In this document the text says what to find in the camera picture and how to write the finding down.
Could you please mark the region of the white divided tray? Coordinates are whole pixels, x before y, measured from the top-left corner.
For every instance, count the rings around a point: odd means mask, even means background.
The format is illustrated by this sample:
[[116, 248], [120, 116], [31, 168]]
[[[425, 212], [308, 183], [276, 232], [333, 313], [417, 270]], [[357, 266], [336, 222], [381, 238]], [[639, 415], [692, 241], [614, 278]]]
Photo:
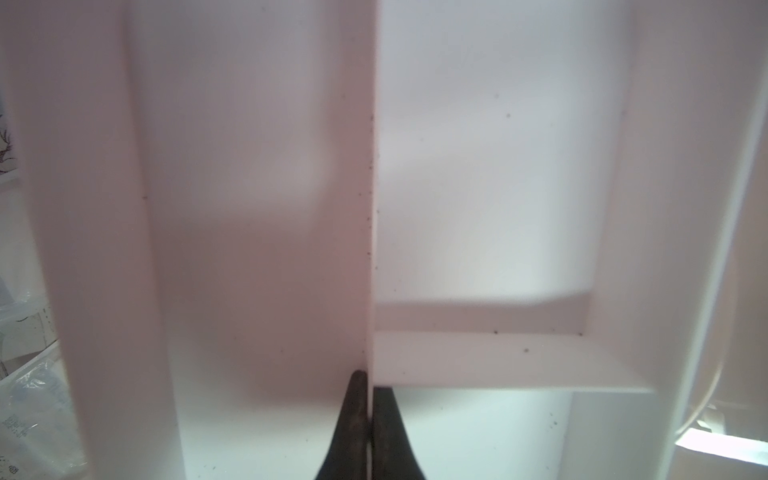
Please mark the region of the white divided tray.
[[5, 1], [86, 479], [663, 479], [767, 120], [763, 1]]

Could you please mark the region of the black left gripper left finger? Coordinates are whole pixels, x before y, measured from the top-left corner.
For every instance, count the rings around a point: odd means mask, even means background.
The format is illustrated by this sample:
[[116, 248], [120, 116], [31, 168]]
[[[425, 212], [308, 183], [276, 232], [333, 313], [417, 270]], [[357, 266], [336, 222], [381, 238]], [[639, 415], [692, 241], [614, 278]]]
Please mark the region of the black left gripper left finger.
[[368, 375], [350, 376], [336, 427], [316, 480], [365, 480], [368, 475]]

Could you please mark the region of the pink first aid box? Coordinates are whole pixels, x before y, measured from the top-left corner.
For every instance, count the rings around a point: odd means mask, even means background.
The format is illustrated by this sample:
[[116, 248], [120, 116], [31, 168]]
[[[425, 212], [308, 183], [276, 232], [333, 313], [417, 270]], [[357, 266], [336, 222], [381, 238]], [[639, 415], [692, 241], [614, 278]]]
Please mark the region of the pink first aid box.
[[719, 382], [694, 444], [677, 446], [670, 479], [765, 479], [767, 447], [767, 135], [735, 238], [735, 322]]

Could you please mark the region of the gauze packet clear wrap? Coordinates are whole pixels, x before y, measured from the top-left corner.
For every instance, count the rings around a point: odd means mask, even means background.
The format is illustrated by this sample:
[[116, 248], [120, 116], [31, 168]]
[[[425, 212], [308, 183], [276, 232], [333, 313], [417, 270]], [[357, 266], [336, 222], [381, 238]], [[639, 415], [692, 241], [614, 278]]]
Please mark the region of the gauze packet clear wrap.
[[66, 368], [55, 342], [1, 381], [1, 477], [86, 475]]
[[1, 179], [1, 319], [18, 319], [47, 302], [23, 183]]

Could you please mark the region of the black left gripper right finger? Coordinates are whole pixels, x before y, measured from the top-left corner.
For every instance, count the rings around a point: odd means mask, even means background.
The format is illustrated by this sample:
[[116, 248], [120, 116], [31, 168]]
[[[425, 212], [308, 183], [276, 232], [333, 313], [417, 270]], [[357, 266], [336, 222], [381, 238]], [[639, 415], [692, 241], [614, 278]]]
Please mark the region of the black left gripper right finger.
[[425, 480], [411, 448], [407, 431], [390, 387], [373, 389], [372, 478]]

